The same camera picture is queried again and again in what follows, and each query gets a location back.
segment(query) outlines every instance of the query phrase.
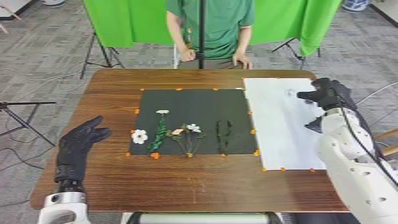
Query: gray carpet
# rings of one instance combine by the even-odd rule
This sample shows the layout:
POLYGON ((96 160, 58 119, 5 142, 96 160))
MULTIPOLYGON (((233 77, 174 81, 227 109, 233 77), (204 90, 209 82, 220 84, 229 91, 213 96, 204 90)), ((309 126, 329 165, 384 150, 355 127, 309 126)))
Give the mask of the gray carpet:
MULTIPOLYGON (((83 81, 78 71, 92 29, 80 0, 67 0, 62 8, 51 9, 37 2, 21 15, 23 21, 2 22, 10 34, 0 32, 0 101, 57 101, 44 106, 34 126, 55 141, 67 124, 74 106, 98 67, 90 66, 83 81)), ((298 61, 281 44, 250 47, 256 69, 298 69, 298 61)), ((98 48, 92 60, 99 61, 98 48)), ((128 68, 172 68, 172 48, 137 44, 121 50, 128 68)), ((362 13, 337 12, 329 35, 321 44, 321 58, 307 60, 305 70, 318 77, 336 78, 353 88, 353 99, 398 81, 398 29, 371 9, 362 13)), ((361 111, 375 133, 398 127, 398 85, 387 88, 361 105, 361 111)), ((12 107, 25 117, 30 107, 12 107)), ((0 113, 0 132, 7 116, 0 113)), ((23 158, 37 155, 50 145, 23 130, 0 138, 0 149, 16 149, 23 158)), ((44 154, 30 161, 44 167, 44 154)), ((0 151, 0 169, 18 162, 10 151, 0 151)), ((0 206, 28 199, 41 170, 18 165, 0 172, 0 206)), ((0 223, 35 223, 37 211, 28 203, 0 208, 0 223)), ((90 214, 92 223, 119 223, 119 214, 90 214)))

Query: person's hand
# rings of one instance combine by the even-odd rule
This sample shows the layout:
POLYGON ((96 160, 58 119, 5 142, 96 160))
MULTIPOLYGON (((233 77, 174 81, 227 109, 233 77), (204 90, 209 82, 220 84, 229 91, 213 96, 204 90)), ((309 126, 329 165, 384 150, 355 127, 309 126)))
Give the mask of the person's hand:
POLYGON ((83 181, 87 153, 94 143, 103 141, 112 134, 108 128, 96 128, 101 121, 103 117, 98 116, 60 138, 55 182, 62 180, 83 181))
POLYGON ((195 51, 192 49, 185 49, 181 52, 181 62, 195 60, 195 51))
POLYGON ((243 53, 236 52, 233 55, 233 65, 238 66, 238 63, 243 65, 243 69, 252 70, 252 62, 243 53))

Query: black mat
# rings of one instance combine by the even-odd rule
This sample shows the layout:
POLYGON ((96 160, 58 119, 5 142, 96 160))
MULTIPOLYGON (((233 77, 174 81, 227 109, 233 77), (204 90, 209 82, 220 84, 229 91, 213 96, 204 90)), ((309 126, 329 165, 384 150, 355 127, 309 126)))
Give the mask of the black mat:
MULTIPOLYGON (((144 145, 131 143, 133 155, 149 154, 147 146, 154 139, 162 117, 156 114, 158 110, 170 111, 165 115, 167 130, 176 130, 183 124, 201 126, 206 137, 195 154, 218 154, 220 151, 225 154, 250 154, 256 151, 249 107, 241 90, 146 90, 135 130, 146 130, 149 139, 144 145), (222 137, 217 137, 217 124, 222 137)), ((178 142, 169 137, 158 152, 160 154, 183 154, 178 142)))

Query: green screen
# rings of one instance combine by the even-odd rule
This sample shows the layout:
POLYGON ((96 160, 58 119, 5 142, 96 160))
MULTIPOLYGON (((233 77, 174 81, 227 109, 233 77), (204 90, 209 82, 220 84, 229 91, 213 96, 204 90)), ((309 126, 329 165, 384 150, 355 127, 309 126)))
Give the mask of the green screen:
MULTIPOLYGON (((105 47, 133 42, 172 45, 165 24, 165 0, 85 0, 105 47)), ((256 0, 250 44, 298 38, 302 55, 320 47, 341 0, 256 0)))

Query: white sheet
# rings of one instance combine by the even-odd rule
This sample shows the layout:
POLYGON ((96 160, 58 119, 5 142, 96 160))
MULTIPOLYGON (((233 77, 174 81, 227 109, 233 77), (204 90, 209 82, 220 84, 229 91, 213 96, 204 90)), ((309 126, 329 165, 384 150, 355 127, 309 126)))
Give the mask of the white sheet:
POLYGON ((297 92, 313 90, 309 79, 245 79, 245 97, 266 170, 325 169, 316 156, 320 134, 304 127, 323 110, 297 98, 297 92))

